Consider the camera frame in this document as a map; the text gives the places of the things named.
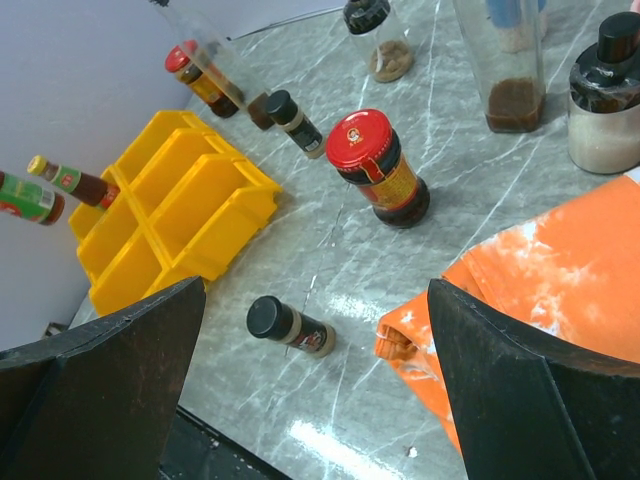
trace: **product label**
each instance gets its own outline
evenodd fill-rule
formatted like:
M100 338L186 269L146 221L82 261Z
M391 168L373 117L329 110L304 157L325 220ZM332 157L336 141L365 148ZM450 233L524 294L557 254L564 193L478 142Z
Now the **product label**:
M205 103L215 103L220 100L220 89L204 74L200 75L196 81L191 82L189 87Z
M119 193L120 189L118 187L111 185L110 183L107 184L107 192L104 194L104 197L102 197L102 200L100 200L98 208L102 210L109 208Z
M322 143L322 134L304 117L302 123L287 132L291 139L305 152L312 152Z
M81 176L82 173L80 173L80 170L61 166L58 168L58 173L53 177L51 183L65 192L71 193L76 189L78 183L80 183Z
M384 180L375 185L360 185L358 188L376 207L397 210L413 199L418 191L418 178L404 155Z
M5 173L0 188L0 212L41 222L51 213L55 200L51 190Z
M326 327L322 323L294 311L294 315L296 314L302 317L302 329L300 334L288 345L307 353L317 352L327 343Z

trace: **orange cloth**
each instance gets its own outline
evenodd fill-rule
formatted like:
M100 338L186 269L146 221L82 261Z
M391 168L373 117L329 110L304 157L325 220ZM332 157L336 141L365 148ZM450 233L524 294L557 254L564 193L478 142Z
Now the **orange cloth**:
M493 308L640 363L640 168L473 247L442 275ZM375 353L435 413L458 451L427 292L380 319Z

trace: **black cap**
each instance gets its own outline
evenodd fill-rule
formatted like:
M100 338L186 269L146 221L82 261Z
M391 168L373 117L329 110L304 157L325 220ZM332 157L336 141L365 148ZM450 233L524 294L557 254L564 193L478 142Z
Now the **black cap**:
M362 35L381 25L391 12L388 0L349 0L342 10L353 35Z
M631 57L640 43L640 14L621 12L600 24L598 60L621 63Z
M291 309L270 295L257 299L247 312L247 328L256 338L282 340L292 326Z
M269 95L265 109L278 125L286 125L298 114L298 104L286 90L278 90Z

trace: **yellow divider organizer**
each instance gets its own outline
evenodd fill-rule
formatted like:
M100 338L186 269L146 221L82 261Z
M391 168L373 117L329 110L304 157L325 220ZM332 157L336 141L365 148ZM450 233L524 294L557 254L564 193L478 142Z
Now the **yellow divider organizer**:
M120 187L111 207L81 205L69 219L100 315L192 275L215 280L267 225L282 191L182 111L158 112L102 178Z

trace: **marble surface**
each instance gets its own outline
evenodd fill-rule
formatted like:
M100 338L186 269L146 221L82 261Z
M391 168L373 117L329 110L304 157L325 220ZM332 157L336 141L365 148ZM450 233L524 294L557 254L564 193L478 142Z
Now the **marble surface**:
M325 157L308 160L276 128L192 107L286 190L273 221L212 287L181 403L298 480L463 479L436 418L373 355L378 318L427 288L465 250L608 180L567 153L566 92L577 55L627 2L549 2L544 125L486 127L452 3L396 0L417 52L393 84L369 80L338 12L261 32L238 48L328 132L361 107L383 110L430 187L419 226L385 227ZM276 295L338 332L317 361L253 339L245 315Z

